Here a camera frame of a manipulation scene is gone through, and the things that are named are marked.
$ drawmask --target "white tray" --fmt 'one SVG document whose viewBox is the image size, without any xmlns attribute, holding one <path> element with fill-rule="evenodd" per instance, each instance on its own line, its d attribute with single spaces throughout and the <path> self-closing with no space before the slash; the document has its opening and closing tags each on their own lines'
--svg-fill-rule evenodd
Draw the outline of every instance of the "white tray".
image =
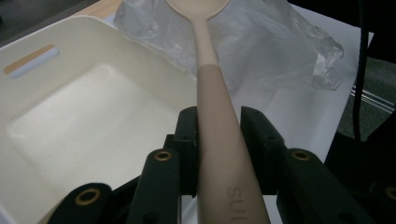
<svg viewBox="0 0 396 224">
<path fill-rule="evenodd" d="M 196 105 L 192 77 L 91 17 L 3 47 L 0 67 L 0 209 L 18 223 L 80 185 L 140 175 Z"/>
</svg>

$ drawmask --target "transparent plastic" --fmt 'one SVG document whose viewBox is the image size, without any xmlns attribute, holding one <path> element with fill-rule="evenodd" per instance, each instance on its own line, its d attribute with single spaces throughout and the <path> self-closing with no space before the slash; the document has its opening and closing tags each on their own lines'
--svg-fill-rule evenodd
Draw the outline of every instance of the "transparent plastic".
<svg viewBox="0 0 396 224">
<path fill-rule="evenodd" d="M 190 25 L 163 0 L 124 0 L 114 19 L 129 38 L 196 74 Z M 275 89 L 335 90 L 332 69 L 343 48 L 286 0 L 232 0 L 209 21 L 210 34 L 231 95 L 243 83 Z"/>
</svg>

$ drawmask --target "wooden spoon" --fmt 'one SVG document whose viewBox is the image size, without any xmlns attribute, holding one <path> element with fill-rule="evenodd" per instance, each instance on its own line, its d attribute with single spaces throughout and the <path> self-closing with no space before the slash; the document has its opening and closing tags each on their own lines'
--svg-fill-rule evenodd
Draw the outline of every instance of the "wooden spoon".
<svg viewBox="0 0 396 224">
<path fill-rule="evenodd" d="M 189 21 L 197 54 L 200 223 L 270 223 L 207 21 L 229 0 L 166 0 Z"/>
</svg>

